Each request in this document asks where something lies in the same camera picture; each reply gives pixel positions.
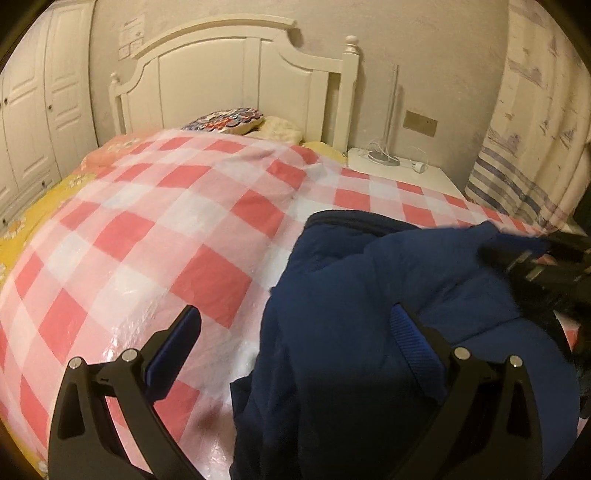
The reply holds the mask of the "navy blue puffer jacket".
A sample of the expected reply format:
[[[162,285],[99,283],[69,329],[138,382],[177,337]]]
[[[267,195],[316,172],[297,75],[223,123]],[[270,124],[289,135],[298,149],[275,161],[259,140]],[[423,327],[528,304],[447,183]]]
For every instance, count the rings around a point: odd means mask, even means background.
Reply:
[[[235,479],[390,479],[444,400],[434,357],[399,339],[402,304],[452,346],[521,357],[541,423],[543,469],[577,436],[579,383],[551,313],[529,314],[481,263],[490,222],[421,229],[328,210],[304,224],[263,311],[252,373],[230,386]]]

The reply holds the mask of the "patterned cream window curtain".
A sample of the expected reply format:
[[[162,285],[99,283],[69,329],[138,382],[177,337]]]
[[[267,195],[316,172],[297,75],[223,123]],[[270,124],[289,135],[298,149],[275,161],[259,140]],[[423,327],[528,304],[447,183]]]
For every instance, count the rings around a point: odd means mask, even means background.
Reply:
[[[560,230],[590,183],[590,72],[536,1],[512,1],[497,103],[467,198]]]

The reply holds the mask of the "white bedside table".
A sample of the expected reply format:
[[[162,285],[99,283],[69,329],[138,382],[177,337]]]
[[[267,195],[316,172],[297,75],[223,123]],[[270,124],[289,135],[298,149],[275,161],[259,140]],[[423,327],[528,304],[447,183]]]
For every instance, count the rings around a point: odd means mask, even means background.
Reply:
[[[399,166],[384,166],[370,161],[369,150],[351,148],[348,152],[349,169],[387,178],[465,200],[466,197],[452,180],[438,167],[429,166],[423,174],[415,172],[409,159],[401,158]]]

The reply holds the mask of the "silver desk lamp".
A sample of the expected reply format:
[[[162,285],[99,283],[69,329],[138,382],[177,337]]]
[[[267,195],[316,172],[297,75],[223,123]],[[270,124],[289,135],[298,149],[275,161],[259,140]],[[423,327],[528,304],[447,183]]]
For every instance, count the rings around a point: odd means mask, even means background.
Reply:
[[[394,118],[394,106],[396,106],[396,98],[398,91],[398,83],[400,76],[400,66],[393,65],[392,70],[392,84],[388,99],[387,116],[385,120],[383,134],[380,140],[373,140],[370,143],[369,158],[370,161],[376,162],[384,166],[399,166],[398,158],[390,153],[390,141],[392,135],[392,124]]]

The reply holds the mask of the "red white checkered bed cover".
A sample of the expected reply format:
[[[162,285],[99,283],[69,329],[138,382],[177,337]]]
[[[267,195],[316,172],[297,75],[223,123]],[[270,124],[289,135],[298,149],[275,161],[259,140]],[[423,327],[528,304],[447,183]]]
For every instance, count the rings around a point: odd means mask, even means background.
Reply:
[[[52,479],[574,479],[590,243],[304,147],[164,130],[1,291]]]

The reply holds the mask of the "cream floral pillow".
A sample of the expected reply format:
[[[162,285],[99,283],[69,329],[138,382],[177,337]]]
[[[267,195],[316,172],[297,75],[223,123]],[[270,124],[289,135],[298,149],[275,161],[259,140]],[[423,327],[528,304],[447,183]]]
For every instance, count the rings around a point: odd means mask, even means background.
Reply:
[[[280,142],[287,145],[298,145],[304,140],[304,134],[297,125],[276,116],[266,116],[263,122],[247,133],[249,137]]]

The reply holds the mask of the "colourful patterned pillow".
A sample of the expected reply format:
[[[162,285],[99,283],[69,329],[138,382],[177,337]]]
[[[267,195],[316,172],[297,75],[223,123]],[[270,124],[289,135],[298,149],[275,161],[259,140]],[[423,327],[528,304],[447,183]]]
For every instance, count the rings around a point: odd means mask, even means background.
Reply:
[[[245,135],[263,120],[263,113],[256,108],[241,107],[208,113],[184,125],[182,130]]]

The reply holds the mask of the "white wardrobe with panelled doors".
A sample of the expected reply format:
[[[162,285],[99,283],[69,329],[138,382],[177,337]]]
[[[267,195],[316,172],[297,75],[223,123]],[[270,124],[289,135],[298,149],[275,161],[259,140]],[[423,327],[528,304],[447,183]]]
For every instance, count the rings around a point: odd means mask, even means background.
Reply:
[[[97,149],[89,85],[92,1],[56,1],[1,72],[1,227]]]

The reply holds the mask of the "white wooden bed headboard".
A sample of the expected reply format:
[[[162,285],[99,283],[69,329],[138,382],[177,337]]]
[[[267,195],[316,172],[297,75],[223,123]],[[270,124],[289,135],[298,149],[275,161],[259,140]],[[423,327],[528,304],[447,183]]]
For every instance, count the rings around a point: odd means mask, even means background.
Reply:
[[[118,135],[181,127],[237,107],[293,122],[308,141],[325,134],[329,81],[339,81],[332,147],[345,152],[360,68],[359,39],[346,36],[342,56],[301,52],[290,41],[294,19],[263,14],[207,17],[145,43],[122,82],[111,75],[109,101]]]

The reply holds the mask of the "wall power outlet panel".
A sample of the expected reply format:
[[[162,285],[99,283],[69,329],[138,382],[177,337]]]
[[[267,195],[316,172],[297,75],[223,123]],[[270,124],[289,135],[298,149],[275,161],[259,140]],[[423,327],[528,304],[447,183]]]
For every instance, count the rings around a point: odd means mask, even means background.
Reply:
[[[407,130],[433,138],[436,135],[438,121],[414,111],[407,110],[403,127]]]

